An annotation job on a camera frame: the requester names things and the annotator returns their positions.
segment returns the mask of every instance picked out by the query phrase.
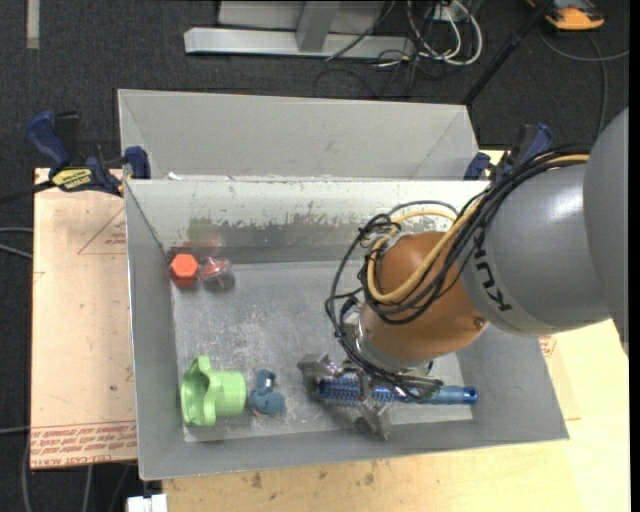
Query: green plastic object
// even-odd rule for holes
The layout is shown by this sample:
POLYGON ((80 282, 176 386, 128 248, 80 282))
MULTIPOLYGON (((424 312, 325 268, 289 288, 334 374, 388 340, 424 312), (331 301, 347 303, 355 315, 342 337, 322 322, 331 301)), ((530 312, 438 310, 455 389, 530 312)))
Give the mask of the green plastic object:
POLYGON ((247 385, 240 372, 211 369, 208 356, 189 365, 180 386, 182 418, 187 425, 215 425, 218 416, 235 416, 244 409, 247 385))

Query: blue plastic object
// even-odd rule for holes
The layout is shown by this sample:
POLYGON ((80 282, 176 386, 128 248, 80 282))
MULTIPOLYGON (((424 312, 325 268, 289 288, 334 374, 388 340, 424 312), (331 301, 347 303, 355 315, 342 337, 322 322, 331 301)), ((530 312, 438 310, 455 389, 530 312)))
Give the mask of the blue plastic object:
MULTIPOLYGON (((327 400, 332 405, 355 407, 359 403, 360 387, 357 378, 343 376, 337 379, 320 381, 318 393, 321 398, 327 400)), ((414 400, 396 395, 385 386, 378 386, 372 390, 371 399, 384 403, 403 401, 418 404, 474 404, 478 400, 478 393, 473 387, 444 386, 440 392, 432 398, 414 400)))
POLYGON ((124 150, 124 157, 131 165, 133 178, 148 180, 151 178, 151 166, 147 154, 140 146, 131 146, 124 150))
POLYGON ((256 389, 249 394, 251 409, 260 414, 275 416, 286 409, 282 393, 273 390, 276 374, 269 370, 260 370, 256 376, 256 389))
POLYGON ((46 110, 27 125, 27 136, 40 153, 50 157, 55 169, 69 165, 71 157, 53 128, 53 112, 46 110))
POLYGON ((482 173, 487 170, 491 157, 486 153, 478 153, 471 163, 467 166, 467 171, 464 173, 464 179, 466 181, 479 180, 482 173))

